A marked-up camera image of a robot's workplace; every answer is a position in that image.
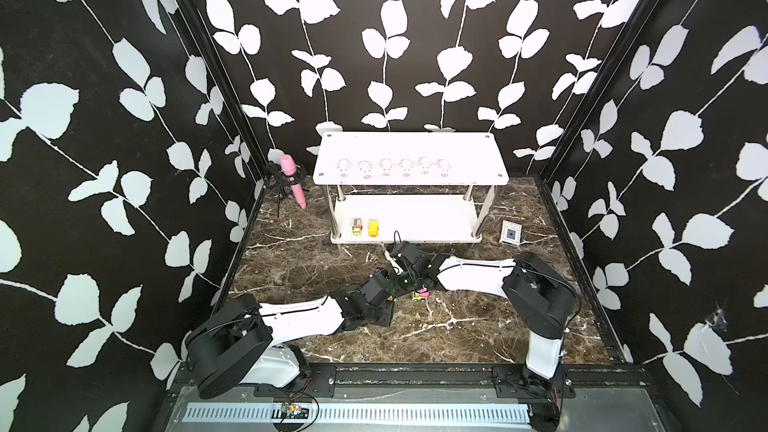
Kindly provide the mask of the yellow orange dump truck toy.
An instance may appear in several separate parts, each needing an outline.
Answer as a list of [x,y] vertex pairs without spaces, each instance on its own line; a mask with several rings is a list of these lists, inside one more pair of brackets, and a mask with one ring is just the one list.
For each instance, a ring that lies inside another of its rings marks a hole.
[[371,219],[368,222],[368,236],[377,237],[379,235],[380,224],[376,219]]

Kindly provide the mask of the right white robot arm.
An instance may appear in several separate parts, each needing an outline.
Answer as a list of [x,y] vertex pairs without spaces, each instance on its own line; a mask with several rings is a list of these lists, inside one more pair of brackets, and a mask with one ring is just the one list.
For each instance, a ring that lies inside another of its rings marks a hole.
[[529,330],[525,368],[551,380],[561,363],[566,328],[581,311],[575,288],[537,255],[481,261],[433,254],[403,242],[386,253],[405,284],[418,290],[478,292],[506,298]]

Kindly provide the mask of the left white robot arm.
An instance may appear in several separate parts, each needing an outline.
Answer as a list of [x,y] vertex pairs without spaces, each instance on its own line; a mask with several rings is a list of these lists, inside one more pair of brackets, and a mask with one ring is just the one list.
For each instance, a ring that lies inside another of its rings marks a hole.
[[305,368],[300,351],[288,342],[329,336],[393,317],[396,287],[381,274],[365,283],[293,304],[260,304],[242,295],[190,333],[187,368],[202,399],[245,384],[284,388]]

